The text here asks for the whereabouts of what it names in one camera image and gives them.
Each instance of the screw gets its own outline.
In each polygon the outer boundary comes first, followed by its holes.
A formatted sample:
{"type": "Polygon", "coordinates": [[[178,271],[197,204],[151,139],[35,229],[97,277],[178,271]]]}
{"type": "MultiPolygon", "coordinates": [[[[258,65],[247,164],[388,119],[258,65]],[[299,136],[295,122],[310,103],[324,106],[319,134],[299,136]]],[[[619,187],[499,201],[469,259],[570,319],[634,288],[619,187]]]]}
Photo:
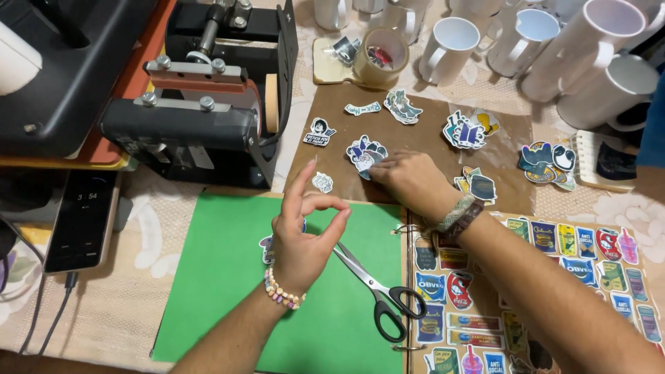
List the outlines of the screw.
{"type": "Polygon", "coordinates": [[[218,73],[224,73],[224,70],[226,70],[226,63],[222,59],[214,59],[210,65],[215,69],[218,73]]]}
{"type": "Polygon", "coordinates": [[[157,66],[160,69],[168,69],[171,67],[171,59],[167,55],[159,55],[155,59],[155,62],[157,63],[157,66]]]}
{"type": "Polygon", "coordinates": [[[203,96],[199,100],[201,105],[201,110],[204,112],[209,112],[215,108],[215,101],[210,96],[203,96]]]}
{"type": "Polygon", "coordinates": [[[247,21],[243,17],[238,16],[233,20],[233,24],[236,27],[243,28],[243,27],[247,26],[247,21]]]}
{"type": "Polygon", "coordinates": [[[153,106],[157,105],[157,95],[150,92],[144,93],[141,95],[141,101],[143,102],[143,106],[152,108],[153,106]]]}
{"type": "Polygon", "coordinates": [[[238,3],[240,4],[240,7],[244,10],[251,9],[251,3],[249,0],[238,0],[238,3]]]}

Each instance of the scissors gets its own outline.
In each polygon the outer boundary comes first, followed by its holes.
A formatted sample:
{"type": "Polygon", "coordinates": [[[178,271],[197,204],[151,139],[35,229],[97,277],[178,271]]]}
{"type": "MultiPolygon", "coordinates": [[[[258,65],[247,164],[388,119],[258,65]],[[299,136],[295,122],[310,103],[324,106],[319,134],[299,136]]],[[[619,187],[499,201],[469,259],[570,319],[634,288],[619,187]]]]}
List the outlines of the scissors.
{"type": "Polygon", "coordinates": [[[351,271],[356,274],[356,276],[363,282],[365,285],[372,291],[374,294],[374,298],[376,300],[376,304],[374,304],[374,323],[376,324],[376,328],[378,332],[385,338],[385,340],[393,342],[393,343],[399,343],[403,341],[406,338],[406,327],[404,327],[404,324],[402,323],[402,318],[399,315],[396,315],[392,309],[388,306],[386,303],[386,296],[388,300],[390,300],[393,305],[397,307],[397,309],[400,310],[403,314],[406,314],[408,317],[411,317],[412,319],[422,319],[425,317],[425,314],[427,313],[427,305],[425,304],[425,300],[422,298],[421,295],[418,295],[417,292],[414,290],[408,288],[408,287],[392,287],[388,289],[387,287],[384,287],[381,285],[381,283],[378,283],[374,278],[372,278],[371,275],[365,270],[365,268],[358,262],[358,260],[351,254],[351,252],[344,247],[343,244],[340,242],[337,242],[337,245],[339,248],[341,248],[341,251],[338,250],[337,248],[333,248],[335,254],[337,257],[339,257],[342,262],[346,264],[346,266],[351,269],[351,271]],[[408,306],[404,305],[402,303],[402,300],[400,299],[400,296],[402,294],[406,294],[406,297],[408,299],[409,296],[413,296],[416,298],[416,301],[418,301],[418,305],[420,306],[420,313],[415,314],[411,309],[409,309],[408,306]],[[397,327],[397,330],[399,330],[400,334],[398,337],[392,337],[390,336],[385,330],[383,330],[383,327],[381,326],[381,316],[382,315],[387,315],[390,320],[395,324],[397,327]]]}

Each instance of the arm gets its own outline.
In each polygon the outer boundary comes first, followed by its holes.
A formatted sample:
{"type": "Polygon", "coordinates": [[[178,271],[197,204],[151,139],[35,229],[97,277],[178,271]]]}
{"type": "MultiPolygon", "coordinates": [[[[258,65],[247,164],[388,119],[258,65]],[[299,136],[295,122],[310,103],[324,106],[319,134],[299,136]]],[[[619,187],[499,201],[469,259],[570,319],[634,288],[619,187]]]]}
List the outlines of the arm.
{"type": "MultiPolygon", "coordinates": [[[[370,175],[431,224],[441,222],[463,196],[427,154],[395,152],[370,175]]],[[[665,360],[625,318],[488,213],[481,213],[458,243],[555,360],[572,361],[572,372],[665,372],[665,360]]]]}
{"type": "MultiPolygon", "coordinates": [[[[280,214],[273,219],[275,280],[286,292],[298,296],[323,272],[351,215],[348,204],[336,196],[315,193],[303,197],[315,167],[312,160],[300,171],[284,193],[280,214]],[[302,233],[305,216],[328,208],[339,212],[320,236],[302,233]]],[[[178,361],[171,373],[253,373],[265,343],[286,311],[267,295],[261,282],[178,361]]]]}

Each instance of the leather bracelet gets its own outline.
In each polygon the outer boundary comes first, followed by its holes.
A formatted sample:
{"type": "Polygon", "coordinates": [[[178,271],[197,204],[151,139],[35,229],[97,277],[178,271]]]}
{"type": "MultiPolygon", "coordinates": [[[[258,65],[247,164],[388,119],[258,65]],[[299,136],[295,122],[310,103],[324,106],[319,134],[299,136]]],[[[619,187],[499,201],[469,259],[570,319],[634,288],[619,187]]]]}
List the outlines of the leather bracelet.
{"type": "Polygon", "coordinates": [[[446,241],[456,243],[458,236],[469,227],[471,222],[478,217],[483,209],[485,209],[485,202],[475,199],[471,206],[455,221],[452,227],[441,233],[441,235],[443,235],[446,241]]]}

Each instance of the hand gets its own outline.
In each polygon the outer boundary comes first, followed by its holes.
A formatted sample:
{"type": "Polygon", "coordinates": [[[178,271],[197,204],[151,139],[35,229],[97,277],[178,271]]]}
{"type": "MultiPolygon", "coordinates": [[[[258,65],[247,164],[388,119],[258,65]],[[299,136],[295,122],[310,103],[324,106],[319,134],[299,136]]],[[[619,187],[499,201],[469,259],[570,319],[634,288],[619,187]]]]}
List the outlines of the hand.
{"type": "Polygon", "coordinates": [[[284,193],[281,212],[273,218],[273,275],[279,287],[297,296],[305,293],[319,278],[351,215],[348,204],[336,196],[311,193],[303,197],[305,185],[315,167],[316,162],[311,160],[298,173],[291,187],[284,193]],[[328,208],[339,212],[320,236],[302,232],[305,216],[314,212],[314,209],[328,208]]]}
{"type": "Polygon", "coordinates": [[[448,183],[425,153],[398,150],[372,165],[369,174],[372,180],[383,184],[392,197],[431,225],[443,221],[464,196],[448,183]]]}

